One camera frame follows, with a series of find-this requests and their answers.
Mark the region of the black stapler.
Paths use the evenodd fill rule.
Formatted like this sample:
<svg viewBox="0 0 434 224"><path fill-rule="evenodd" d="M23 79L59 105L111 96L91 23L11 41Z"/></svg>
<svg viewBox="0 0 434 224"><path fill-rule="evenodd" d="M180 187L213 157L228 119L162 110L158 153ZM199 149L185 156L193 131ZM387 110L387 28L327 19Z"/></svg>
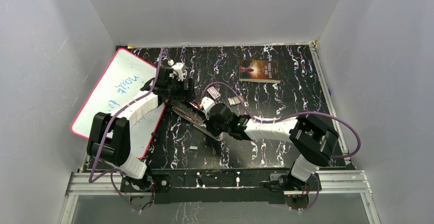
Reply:
<svg viewBox="0 0 434 224"><path fill-rule="evenodd" d="M203 134L214 139L215 141L220 142L223 140L224 135L222 133L218 136L214 136L211 132L207 130L205 124L205 115L202 111L197 109L197 107L193 103L172 101L170 108L177 115L190 122L196 129L198 129Z"/></svg>

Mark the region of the cardboard staple tray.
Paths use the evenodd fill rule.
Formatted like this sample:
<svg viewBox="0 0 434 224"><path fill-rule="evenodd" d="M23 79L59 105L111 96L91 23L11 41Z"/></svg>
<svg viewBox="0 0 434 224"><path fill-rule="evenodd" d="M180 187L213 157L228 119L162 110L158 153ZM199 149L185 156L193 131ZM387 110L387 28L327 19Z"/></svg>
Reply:
<svg viewBox="0 0 434 224"><path fill-rule="evenodd" d="M236 106L236 105L240 105L240 104L242 104L242 103L244 103L245 102L245 100L244 100L244 98L243 97L237 97L237 96L234 96L234 97L230 97L230 98L228 98L228 103L229 103L229 106Z"/></svg>

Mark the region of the small red staple box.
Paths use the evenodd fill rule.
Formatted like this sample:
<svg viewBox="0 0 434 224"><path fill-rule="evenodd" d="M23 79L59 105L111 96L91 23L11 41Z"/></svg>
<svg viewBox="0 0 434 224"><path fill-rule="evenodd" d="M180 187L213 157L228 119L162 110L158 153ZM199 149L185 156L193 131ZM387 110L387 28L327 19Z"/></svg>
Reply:
<svg viewBox="0 0 434 224"><path fill-rule="evenodd" d="M208 93L208 94L209 94L209 95L210 95L214 100L218 99L218 98L221 96L221 94L217 91L217 89L216 89L214 86L208 88L208 89L207 89L207 93Z"/></svg>

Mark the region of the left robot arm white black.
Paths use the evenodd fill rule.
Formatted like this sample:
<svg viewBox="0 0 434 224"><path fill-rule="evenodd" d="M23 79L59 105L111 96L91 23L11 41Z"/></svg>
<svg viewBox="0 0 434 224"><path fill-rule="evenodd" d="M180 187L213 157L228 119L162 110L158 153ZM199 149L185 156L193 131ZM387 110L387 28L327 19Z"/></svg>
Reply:
<svg viewBox="0 0 434 224"><path fill-rule="evenodd" d="M87 154L133 178L133 185L138 190L149 190L153 178L145 173L146 164L131 153L130 130L167 100L190 102L194 99L194 81L186 77L183 63L160 67L156 77L149 79L132 100L111 114L95 114Z"/></svg>

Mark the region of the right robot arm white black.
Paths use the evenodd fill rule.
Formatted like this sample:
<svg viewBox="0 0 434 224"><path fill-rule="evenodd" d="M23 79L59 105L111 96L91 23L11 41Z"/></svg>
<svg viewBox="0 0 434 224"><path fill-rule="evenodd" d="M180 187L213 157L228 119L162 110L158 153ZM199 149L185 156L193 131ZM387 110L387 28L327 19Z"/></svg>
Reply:
<svg viewBox="0 0 434 224"><path fill-rule="evenodd" d="M276 140L291 142L300 152L288 175L289 186L302 190L309 177L328 166L338 143L338 132L313 114L282 121L237 115L225 104L201 102L206 129L213 136L227 133L236 140Z"/></svg>

